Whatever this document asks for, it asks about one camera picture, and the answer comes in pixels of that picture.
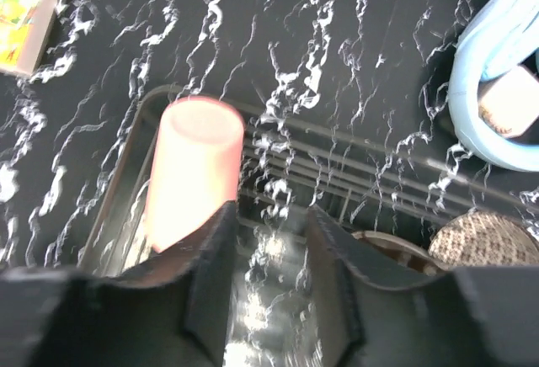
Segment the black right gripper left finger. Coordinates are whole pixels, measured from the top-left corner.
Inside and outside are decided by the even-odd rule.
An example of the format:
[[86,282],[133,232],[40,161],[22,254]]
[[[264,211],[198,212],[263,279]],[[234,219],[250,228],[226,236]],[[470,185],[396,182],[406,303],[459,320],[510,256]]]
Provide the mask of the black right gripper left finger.
[[1,274],[4,366],[219,366],[229,332],[237,211],[114,278]]

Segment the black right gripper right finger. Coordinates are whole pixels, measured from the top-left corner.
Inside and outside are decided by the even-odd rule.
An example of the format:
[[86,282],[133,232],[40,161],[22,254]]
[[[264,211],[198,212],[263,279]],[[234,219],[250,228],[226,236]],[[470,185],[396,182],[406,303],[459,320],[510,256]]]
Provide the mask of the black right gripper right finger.
[[354,239],[317,207],[305,232],[323,365],[537,365],[537,267],[430,277]]

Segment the brown floral patterned bowl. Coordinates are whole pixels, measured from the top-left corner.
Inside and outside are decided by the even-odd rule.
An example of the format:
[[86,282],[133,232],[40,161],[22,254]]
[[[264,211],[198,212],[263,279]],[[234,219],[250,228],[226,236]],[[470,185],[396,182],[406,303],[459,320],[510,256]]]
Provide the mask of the brown floral patterned bowl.
[[538,241],[503,215],[475,211],[439,229],[428,253],[450,266],[537,265]]

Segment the red floral plate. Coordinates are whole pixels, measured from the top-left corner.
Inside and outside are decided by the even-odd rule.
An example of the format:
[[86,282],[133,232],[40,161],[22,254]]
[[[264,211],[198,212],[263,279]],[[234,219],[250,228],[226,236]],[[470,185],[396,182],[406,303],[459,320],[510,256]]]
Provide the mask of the red floral plate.
[[428,276],[441,274],[451,268],[449,265],[432,258],[423,248],[391,234],[378,231],[355,231],[352,236],[372,245],[399,265]]

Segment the pink plastic cup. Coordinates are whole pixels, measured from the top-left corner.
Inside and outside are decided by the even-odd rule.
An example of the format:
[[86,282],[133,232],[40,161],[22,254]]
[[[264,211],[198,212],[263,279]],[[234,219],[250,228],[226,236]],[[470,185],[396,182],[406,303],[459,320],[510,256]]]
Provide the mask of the pink plastic cup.
[[229,104],[189,96],[160,121],[143,231],[160,253],[237,198],[243,117]]

